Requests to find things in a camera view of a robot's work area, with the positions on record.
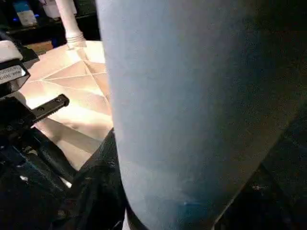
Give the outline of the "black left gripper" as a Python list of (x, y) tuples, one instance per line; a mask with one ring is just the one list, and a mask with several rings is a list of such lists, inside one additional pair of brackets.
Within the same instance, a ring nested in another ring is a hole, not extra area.
[(59, 177), (72, 183), (77, 171), (64, 152), (35, 127), (39, 121), (67, 107), (64, 94), (31, 109), (16, 97), (0, 101), (0, 160), (12, 166), (33, 166), (39, 158)]

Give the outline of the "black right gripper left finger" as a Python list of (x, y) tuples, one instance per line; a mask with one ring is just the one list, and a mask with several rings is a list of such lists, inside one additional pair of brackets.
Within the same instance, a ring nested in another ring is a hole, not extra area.
[(111, 129), (74, 177), (53, 229), (120, 230), (126, 204), (115, 132)]

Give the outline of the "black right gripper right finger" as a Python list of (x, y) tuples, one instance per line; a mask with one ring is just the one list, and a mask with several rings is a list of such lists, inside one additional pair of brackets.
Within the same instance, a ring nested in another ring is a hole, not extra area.
[(217, 221), (218, 230), (305, 230), (307, 201), (291, 205), (261, 164)]

